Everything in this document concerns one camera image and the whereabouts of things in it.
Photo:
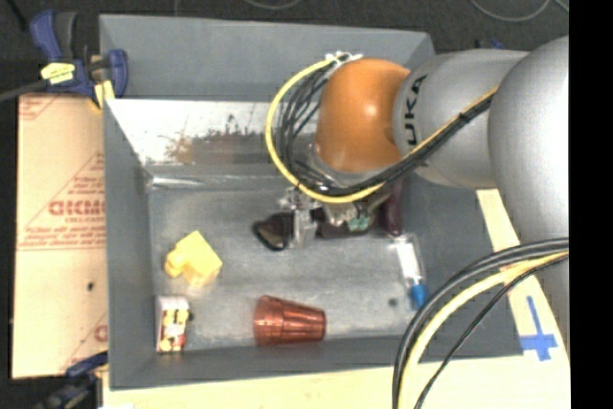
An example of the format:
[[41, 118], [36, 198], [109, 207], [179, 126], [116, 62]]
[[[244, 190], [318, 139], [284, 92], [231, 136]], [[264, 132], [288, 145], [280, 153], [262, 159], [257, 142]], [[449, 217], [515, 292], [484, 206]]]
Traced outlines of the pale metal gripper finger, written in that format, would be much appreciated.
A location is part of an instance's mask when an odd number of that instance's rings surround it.
[[282, 209], [289, 211], [309, 211], [312, 209], [312, 198], [295, 187], [289, 187], [282, 197]]
[[309, 210], [293, 210], [291, 247], [302, 248], [313, 241], [317, 232], [317, 222]]

